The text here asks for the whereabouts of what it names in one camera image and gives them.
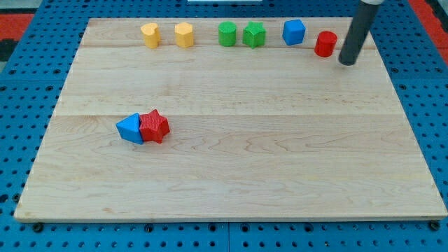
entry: wooden board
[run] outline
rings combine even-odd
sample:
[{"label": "wooden board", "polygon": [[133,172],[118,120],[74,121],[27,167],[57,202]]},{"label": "wooden board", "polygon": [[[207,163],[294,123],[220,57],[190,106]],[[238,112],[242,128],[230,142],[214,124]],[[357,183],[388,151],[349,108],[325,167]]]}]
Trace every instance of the wooden board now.
[{"label": "wooden board", "polygon": [[[285,46],[282,18],[257,19],[267,43],[217,44],[220,19],[92,19],[15,217],[22,222],[378,221],[447,210],[369,36],[358,63],[340,48],[348,18],[304,18]],[[174,25],[195,26],[195,46]],[[139,27],[157,22],[162,45]],[[120,139],[115,124],[157,108],[163,144]]]}]

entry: blue pegboard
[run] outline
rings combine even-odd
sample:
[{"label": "blue pegboard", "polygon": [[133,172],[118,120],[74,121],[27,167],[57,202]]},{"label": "blue pegboard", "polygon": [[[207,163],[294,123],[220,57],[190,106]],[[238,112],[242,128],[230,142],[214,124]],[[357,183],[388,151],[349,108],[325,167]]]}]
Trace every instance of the blue pegboard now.
[{"label": "blue pegboard", "polygon": [[[344,17],[357,1],[45,0],[0,75],[0,251],[448,251],[448,222],[21,224],[20,195],[89,18]],[[406,1],[371,30],[445,204],[448,70]]]}]

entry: red star block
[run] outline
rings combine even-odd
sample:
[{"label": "red star block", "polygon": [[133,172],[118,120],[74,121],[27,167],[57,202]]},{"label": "red star block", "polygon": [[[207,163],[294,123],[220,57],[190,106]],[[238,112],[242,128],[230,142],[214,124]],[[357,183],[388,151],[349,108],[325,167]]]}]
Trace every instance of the red star block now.
[{"label": "red star block", "polygon": [[143,141],[162,143],[163,136],[169,133],[168,119],[159,115],[157,109],[140,115],[140,133]]}]

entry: blue triangular prism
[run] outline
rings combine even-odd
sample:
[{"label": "blue triangular prism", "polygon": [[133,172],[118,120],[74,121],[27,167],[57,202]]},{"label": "blue triangular prism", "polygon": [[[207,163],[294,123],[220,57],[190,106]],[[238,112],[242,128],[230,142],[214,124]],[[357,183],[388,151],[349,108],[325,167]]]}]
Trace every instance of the blue triangular prism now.
[{"label": "blue triangular prism", "polygon": [[138,113],[130,115],[117,123],[117,130],[121,138],[134,142],[136,144],[143,144],[143,139],[140,134],[140,117]]}]

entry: red cylinder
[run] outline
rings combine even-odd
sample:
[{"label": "red cylinder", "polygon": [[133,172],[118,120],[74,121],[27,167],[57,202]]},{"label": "red cylinder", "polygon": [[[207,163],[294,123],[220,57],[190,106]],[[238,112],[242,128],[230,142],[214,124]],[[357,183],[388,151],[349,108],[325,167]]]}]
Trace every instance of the red cylinder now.
[{"label": "red cylinder", "polygon": [[331,31],[322,31],[317,37],[314,52],[321,57],[329,57],[333,54],[337,42],[336,34]]}]

